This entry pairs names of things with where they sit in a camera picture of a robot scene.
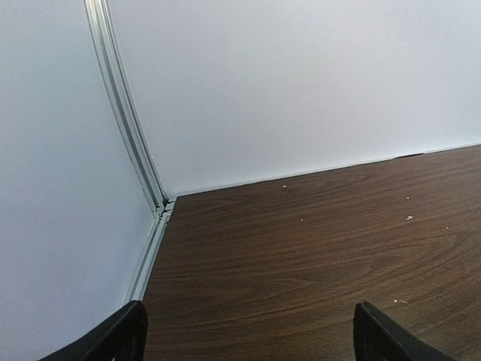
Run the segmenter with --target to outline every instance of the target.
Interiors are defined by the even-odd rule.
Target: wall
[[[116,311],[152,214],[82,1],[0,0],[0,359],[39,359]]]
[[[474,0],[119,0],[171,196],[481,142]]]

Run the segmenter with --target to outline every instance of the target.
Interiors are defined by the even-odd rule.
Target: dark brown wooden surface
[[[481,147],[178,199],[146,360],[354,360],[364,300],[481,359]]]

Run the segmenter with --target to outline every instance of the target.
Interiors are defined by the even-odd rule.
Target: wooden surface
[[[479,360],[480,230],[481,147],[182,197],[145,298],[146,360],[354,360],[364,300]]]

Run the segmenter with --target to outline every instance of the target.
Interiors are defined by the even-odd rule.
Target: white panel
[[[481,142],[477,1],[110,6],[170,196]]]
[[[121,306],[153,215],[82,1],[0,1],[0,359],[38,359]]]

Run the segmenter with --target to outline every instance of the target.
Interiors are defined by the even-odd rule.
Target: black object
[[[354,350],[357,361],[455,361],[411,335],[369,302],[355,307]]]
[[[40,361],[142,361],[147,313],[131,301],[92,331]]]

